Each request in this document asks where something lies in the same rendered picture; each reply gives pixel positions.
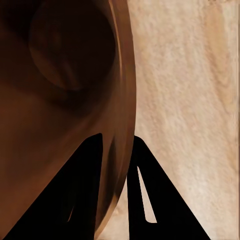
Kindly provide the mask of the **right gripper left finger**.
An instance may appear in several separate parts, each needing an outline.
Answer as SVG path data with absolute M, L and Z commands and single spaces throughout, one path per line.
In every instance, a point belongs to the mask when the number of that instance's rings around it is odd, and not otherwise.
M 94 240 L 102 155 L 86 138 L 3 240 Z

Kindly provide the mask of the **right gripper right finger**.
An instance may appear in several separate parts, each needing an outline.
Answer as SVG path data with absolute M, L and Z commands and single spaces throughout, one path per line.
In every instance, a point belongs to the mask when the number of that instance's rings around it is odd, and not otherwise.
M 137 167 L 156 223 L 146 221 Z M 211 240 L 145 141 L 136 135 L 126 178 L 129 240 Z

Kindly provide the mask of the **trash can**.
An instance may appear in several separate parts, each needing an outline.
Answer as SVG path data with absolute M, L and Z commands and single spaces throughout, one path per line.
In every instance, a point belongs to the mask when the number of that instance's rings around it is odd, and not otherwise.
M 127 179 L 136 108 L 128 0 L 0 0 L 0 240 L 101 133 L 97 240 Z

